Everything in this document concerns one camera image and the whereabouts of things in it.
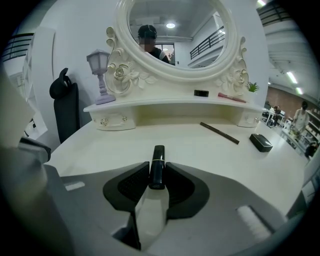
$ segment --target black pencil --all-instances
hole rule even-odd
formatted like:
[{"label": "black pencil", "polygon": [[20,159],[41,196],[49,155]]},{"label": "black pencil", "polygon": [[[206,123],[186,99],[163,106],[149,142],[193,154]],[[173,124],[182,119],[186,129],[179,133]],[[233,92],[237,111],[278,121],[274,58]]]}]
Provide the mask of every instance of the black pencil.
[{"label": "black pencil", "polygon": [[237,145],[239,144],[239,140],[231,137],[231,136],[228,135],[228,134],[225,134],[224,132],[222,132],[222,131],[220,131],[220,130],[218,130],[218,129],[216,129],[216,128],[213,128],[212,126],[210,126],[210,125],[208,125],[208,124],[206,124],[206,123],[204,123],[204,122],[201,122],[200,125],[203,126],[203,127],[205,127],[205,128],[208,128],[209,130],[211,130],[211,131],[213,131],[213,132],[215,132],[215,133],[217,133],[217,134],[219,134],[219,135],[221,135],[221,136],[223,136],[223,137],[225,137],[226,139],[228,139],[229,141],[232,141],[233,143],[235,143],[235,144],[237,144]]}]

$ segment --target round ceiling light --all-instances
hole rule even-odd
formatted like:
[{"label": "round ceiling light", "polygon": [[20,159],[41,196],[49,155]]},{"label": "round ceiling light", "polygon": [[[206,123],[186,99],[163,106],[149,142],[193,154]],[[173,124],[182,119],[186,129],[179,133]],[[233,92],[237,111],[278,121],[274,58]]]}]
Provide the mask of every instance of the round ceiling light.
[{"label": "round ceiling light", "polygon": [[174,23],[168,23],[168,24],[166,25],[166,27],[167,27],[168,29],[173,29],[175,26],[176,26],[176,25],[175,25]]}]

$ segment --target green succulent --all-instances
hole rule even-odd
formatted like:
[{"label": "green succulent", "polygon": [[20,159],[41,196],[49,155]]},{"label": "green succulent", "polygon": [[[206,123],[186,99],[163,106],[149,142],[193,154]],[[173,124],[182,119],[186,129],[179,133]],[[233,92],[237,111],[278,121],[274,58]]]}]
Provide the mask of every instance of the green succulent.
[{"label": "green succulent", "polygon": [[255,83],[249,82],[245,87],[248,89],[249,92],[252,92],[252,93],[260,90],[256,82]]}]

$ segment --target table lamp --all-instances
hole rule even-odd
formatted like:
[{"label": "table lamp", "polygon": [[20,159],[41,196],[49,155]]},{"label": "table lamp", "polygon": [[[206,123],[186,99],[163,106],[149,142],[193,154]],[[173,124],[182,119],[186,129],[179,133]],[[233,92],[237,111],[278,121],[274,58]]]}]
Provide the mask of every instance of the table lamp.
[{"label": "table lamp", "polygon": [[86,61],[89,62],[92,74],[97,75],[99,79],[100,96],[95,100],[96,105],[116,100],[114,95],[107,93],[106,84],[104,82],[104,73],[106,73],[108,69],[109,56],[109,53],[96,49],[86,57]]}]

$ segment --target fluorescent light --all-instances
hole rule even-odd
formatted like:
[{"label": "fluorescent light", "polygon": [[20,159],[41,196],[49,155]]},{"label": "fluorescent light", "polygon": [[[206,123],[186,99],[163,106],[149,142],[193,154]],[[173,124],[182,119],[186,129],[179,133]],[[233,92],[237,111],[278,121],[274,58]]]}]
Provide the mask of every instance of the fluorescent light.
[{"label": "fluorescent light", "polygon": [[265,3],[264,1],[262,1],[262,0],[258,0],[258,3],[259,3],[261,6],[265,6],[265,5],[266,5],[266,3]]},{"label": "fluorescent light", "polygon": [[298,83],[296,78],[295,78],[295,76],[294,76],[294,74],[292,74],[292,72],[287,72],[286,74],[290,77],[292,83],[294,83],[294,84]]},{"label": "fluorescent light", "polygon": [[176,26],[176,25],[175,25],[174,23],[168,23],[168,24],[166,25],[166,27],[167,27],[168,29],[173,29],[175,26]]},{"label": "fluorescent light", "polygon": [[302,91],[302,88],[300,88],[300,87],[295,88],[295,91],[297,94],[300,94],[300,95],[304,94],[304,92]]}]

